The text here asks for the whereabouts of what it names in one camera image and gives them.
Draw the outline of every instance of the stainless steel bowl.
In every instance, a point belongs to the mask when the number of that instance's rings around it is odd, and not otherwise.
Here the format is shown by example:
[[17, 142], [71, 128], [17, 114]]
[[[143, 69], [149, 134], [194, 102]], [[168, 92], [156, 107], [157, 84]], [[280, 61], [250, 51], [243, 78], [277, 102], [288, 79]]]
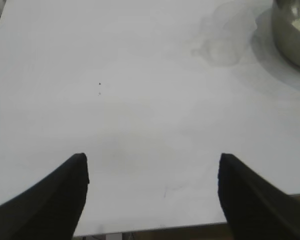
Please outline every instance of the stainless steel bowl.
[[272, 31], [279, 51], [300, 67], [300, 0], [274, 0]]

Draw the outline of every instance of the white table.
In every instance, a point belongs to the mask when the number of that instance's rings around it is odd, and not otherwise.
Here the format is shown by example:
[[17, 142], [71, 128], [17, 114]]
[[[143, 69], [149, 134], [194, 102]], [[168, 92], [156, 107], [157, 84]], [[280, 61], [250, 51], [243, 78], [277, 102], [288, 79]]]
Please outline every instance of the white table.
[[222, 152], [300, 193], [300, 73], [262, 35], [266, 14], [240, 63], [192, 54], [224, 2], [8, 0], [0, 204], [77, 152], [91, 183], [76, 235], [223, 222]]

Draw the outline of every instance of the white surface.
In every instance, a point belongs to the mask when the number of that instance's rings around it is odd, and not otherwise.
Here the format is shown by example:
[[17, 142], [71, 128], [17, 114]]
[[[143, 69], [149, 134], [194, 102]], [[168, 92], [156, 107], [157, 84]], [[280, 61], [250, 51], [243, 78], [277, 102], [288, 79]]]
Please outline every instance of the white surface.
[[192, 54], [225, 2], [8, 1], [0, 204], [77, 152], [91, 180], [77, 235], [224, 221], [222, 152], [300, 193], [300, 73], [271, 48], [267, 19], [236, 65]]

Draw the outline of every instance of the metal bowl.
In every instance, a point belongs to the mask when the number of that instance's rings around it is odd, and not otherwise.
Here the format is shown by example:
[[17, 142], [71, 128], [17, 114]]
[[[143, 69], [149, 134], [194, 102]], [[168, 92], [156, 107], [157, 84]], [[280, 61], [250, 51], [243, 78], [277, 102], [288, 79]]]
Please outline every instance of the metal bowl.
[[272, 31], [279, 51], [300, 67], [300, 0], [274, 0]]

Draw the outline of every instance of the stain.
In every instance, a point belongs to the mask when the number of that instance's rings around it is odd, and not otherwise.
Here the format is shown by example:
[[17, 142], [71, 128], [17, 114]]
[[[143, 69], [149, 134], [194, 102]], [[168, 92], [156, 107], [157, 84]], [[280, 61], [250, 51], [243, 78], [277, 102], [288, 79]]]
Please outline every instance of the stain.
[[187, 183], [184, 183], [184, 184], [180, 184], [178, 186], [165, 186], [163, 198], [165, 199], [167, 197], [168, 193], [172, 193], [172, 192], [181, 190], [181, 189], [185, 188], [187, 185], [188, 185]]

